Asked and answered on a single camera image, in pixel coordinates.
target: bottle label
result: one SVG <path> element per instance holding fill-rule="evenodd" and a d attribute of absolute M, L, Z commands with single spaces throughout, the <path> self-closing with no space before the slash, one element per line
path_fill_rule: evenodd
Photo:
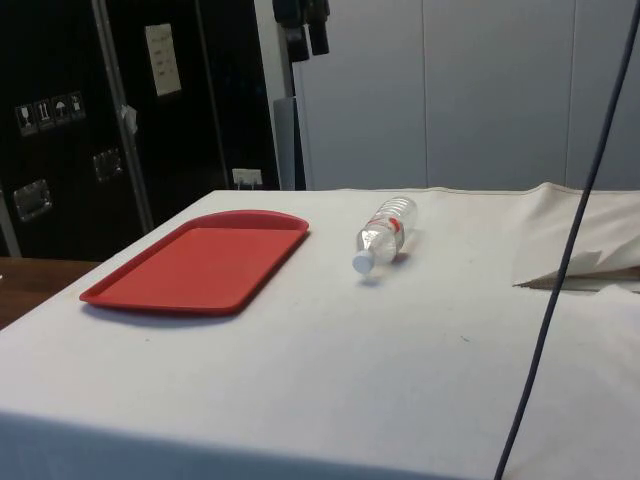
<path fill-rule="evenodd" d="M 378 225 L 392 232 L 396 239 L 397 251 L 404 245 L 404 225 L 396 218 L 373 218 L 367 225 Z"/>

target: label sticker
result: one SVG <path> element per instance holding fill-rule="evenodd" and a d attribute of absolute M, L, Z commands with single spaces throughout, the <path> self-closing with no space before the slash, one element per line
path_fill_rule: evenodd
<path fill-rule="evenodd" d="M 33 113 L 33 105 L 28 104 L 16 107 L 16 118 L 18 120 L 20 134 L 23 137 L 38 133 L 38 125 L 36 124 L 36 117 Z"/>
<path fill-rule="evenodd" d="M 69 94 L 69 108 L 71 109 L 72 120 L 82 120 L 87 117 L 84 109 L 84 100 L 82 100 L 82 94 L 80 92 Z"/>
<path fill-rule="evenodd" d="M 60 95 L 59 97 L 53 97 L 51 100 L 53 106 L 53 115 L 56 119 L 56 124 L 64 125 L 71 121 L 71 109 L 69 97 L 66 95 Z"/>
<path fill-rule="evenodd" d="M 47 130 L 56 126 L 53 120 L 53 110 L 49 99 L 40 100 L 34 104 L 36 109 L 36 119 L 40 130 Z"/>
<path fill-rule="evenodd" d="M 161 97 L 182 90 L 171 24 L 145 27 L 156 94 Z"/>

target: wooden table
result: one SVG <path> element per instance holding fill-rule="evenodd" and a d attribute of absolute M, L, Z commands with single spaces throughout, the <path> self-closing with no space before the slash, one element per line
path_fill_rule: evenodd
<path fill-rule="evenodd" d="M 98 265 L 95 262 L 0 258 L 0 330 Z"/>

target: plastic bottle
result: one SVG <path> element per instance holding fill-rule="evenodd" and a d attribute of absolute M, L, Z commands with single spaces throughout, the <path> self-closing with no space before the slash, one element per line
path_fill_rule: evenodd
<path fill-rule="evenodd" d="M 356 238 L 353 268 L 367 275 L 373 267 L 391 263 L 416 222 L 418 206 L 407 197 L 386 201 Z"/>

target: white fabric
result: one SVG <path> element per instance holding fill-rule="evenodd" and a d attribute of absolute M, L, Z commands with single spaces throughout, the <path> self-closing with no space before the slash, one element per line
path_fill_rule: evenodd
<path fill-rule="evenodd" d="M 579 196 L 562 188 L 544 188 L 523 212 L 522 240 L 513 283 L 555 277 Z M 640 196 L 600 196 L 589 205 L 573 249 L 567 275 L 585 275 L 640 266 Z M 582 283 L 586 288 L 601 282 Z M 640 291 L 640 282 L 631 288 Z"/>
<path fill-rule="evenodd" d="M 393 192 L 200 200 L 0 332 L 2 478 L 491 478 L 548 298 L 512 265 L 553 190 L 403 191 L 418 231 L 374 281 L 355 234 Z M 78 301 L 187 219 L 243 208 L 311 234 L 237 317 Z M 639 312 L 618 289 L 561 295 L 509 479 L 640 478 Z"/>

